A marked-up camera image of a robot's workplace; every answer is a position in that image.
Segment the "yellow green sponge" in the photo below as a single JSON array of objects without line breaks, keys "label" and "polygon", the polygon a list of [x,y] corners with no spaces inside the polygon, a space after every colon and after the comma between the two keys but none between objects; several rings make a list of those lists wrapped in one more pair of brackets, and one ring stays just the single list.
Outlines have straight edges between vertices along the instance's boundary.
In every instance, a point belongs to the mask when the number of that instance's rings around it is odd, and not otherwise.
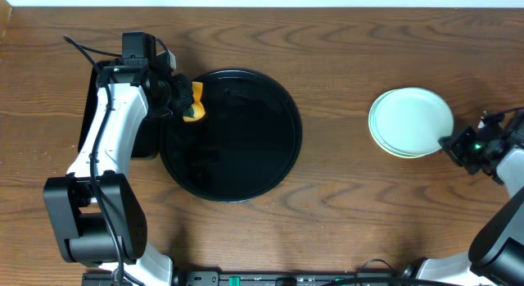
[{"label": "yellow green sponge", "polygon": [[192,81],[193,104],[183,112],[184,122],[195,122],[202,119],[205,114],[205,108],[201,102],[203,94],[203,83]]}]

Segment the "light blue plate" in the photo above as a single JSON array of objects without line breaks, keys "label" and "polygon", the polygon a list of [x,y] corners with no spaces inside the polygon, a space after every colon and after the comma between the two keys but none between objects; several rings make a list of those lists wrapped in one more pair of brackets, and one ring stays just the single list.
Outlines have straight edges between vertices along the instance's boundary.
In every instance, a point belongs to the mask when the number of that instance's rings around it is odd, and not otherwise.
[{"label": "light blue plate", "polygon": [[438,140],[454,130],[454,117],[445,100],[417,87],[397,89],[382,99],[374,122],[387,144],[424,156],[441,150]]},{"label": "light blue plate", "polygon": [[376,110],[377,110],[377,106],[379,105],[379,103],[382,101],[382,99],[384,99],[387,95],[393,93],[394,91],[397,91],[397,89],[392,89],[392,90],[389,90],[387,92],[384,92],[382,93],[379,97],[377,97],[377,99],[372,103],[370,109],[369,109],[369,112],[368,112],[368,129],[369,129],[369,133],[373,139],[373,141],[382,149],[384,150],[385,152],[395,156],[395,157],[400,157],[400,158],[406,158],[406,159],[411,159],[411,158],[419,158],[419,157],[423,157],[424,154],[412,154],[412,153],[407,153],[407,152],[402,152],[402,151],[399,151],[395,148],[393,148],[392,146],[390,146],[389,144],[387,144],[379,135],[379,132],[378,132],[378,129],[377,127],[375,126],[375,122],[374,122],[374,116],[375,116],[375,113],[376,113]]}]

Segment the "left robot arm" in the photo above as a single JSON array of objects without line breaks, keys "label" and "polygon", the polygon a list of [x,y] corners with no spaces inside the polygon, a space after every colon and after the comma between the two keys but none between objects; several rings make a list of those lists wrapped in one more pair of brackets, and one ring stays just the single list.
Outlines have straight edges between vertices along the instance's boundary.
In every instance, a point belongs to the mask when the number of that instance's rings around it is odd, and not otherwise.
[{"label": "left robot arm", "polygon": [[95,112],[65,175],[47,179],[43,199],[61,257],[104,270],[108,285],[180,285],[171,257],[147,241],[147,219],[128,177],[144,121],[187,109],[192,86],[174,66],[105,66]]}]

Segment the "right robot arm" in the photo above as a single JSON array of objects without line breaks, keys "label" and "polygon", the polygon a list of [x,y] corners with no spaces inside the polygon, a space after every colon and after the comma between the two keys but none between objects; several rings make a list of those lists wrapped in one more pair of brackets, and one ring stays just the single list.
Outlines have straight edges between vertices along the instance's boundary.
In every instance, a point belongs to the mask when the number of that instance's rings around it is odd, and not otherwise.
[{"label": "right robot arm", "polygon": [[477,129],[467,127],[439,139],[443,151],[470,175],[481,171],[503,185],[508,202],[480,230],[466,253],[424,258],[402,276],[460,285],[523,284],[523,109],[485,113]]}]

